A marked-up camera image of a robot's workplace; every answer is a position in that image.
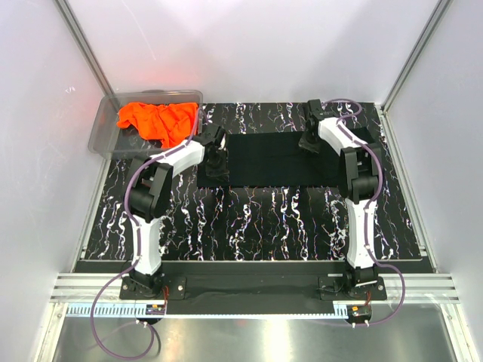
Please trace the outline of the black t shirt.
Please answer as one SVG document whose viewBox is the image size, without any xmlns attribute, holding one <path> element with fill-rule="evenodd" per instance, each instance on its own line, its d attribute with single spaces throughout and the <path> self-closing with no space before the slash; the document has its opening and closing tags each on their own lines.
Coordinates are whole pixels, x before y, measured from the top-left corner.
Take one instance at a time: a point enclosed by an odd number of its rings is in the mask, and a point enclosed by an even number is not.
<svg viewBox="0 0 483 362">
<path fill-rule="evenodd" d="M 228 136 L 229 181 L 210 180 L 198 166 L 199 188 L 232 187 L 331 187 L 340 192 L 355 187 L 378 186 L 377 166 L 363 148 L 336 151 L 321 140 L 319 153 L 299 148 L 301 131 L 230 134 Z"/>
</svg>

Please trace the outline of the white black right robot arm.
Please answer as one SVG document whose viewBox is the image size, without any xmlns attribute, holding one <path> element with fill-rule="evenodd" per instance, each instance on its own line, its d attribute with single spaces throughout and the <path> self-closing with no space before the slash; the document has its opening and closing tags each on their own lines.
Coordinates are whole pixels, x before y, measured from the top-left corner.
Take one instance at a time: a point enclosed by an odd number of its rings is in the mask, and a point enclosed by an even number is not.
<svg viewBox="0 0 483 362">
<path fill-rule="evenodd" d="M 346 270 L 328 293 L 365 299 L 377 287 L 374 252 L 374 214 L 383 185 L 380 147 L 366 127 L 349 128 L 321 100 L 303 104 L 306 126 L 299 147 L 312 153 L 327 143 L 339 157 L 337 188 L 349 217 Z"/>
</svg>

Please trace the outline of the clear plastic bin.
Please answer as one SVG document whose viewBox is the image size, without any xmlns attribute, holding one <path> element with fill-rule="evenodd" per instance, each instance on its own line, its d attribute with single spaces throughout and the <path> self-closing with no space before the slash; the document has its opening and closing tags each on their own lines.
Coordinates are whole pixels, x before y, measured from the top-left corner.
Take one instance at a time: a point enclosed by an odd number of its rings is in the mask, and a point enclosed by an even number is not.
<svg viewBox="0 0 483 362">
<path fill-rule="evenodd" d="M 203 103 L 199 90 L 145 90 L 105 96 L 97 110 L 88 149 L 106 160 L 130 159 L 137 155 L 154 155 L 162 151 L 158 140 L 144 140 L 133 126 L 121 129 L 117 126 L 118 112 L 129 103 L 161 104 L 194 102 Z"/>
</svg>

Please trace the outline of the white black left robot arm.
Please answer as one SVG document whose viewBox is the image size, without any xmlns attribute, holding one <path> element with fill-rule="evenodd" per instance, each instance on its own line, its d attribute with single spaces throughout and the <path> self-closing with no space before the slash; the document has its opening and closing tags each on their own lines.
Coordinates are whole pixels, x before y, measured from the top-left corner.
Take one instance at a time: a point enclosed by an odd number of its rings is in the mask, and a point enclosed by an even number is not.
<svg viewBox="0 0 483 362">
<path fill-rule="evenodd" d="M 128 288 L 134 287 L 148 299 L 166 290 L 158 248 L 161 217 L 170 206 L 173 178 L 200 164 L 208 178 L 227 181 L 227 140 L 221 126 L 210 124 L 199 135 L 190 134 L 172 149 L 132 160 L 124 195 L 134 245 L 131 266 L 124 272 L 128 275 Z"/>
</svg>

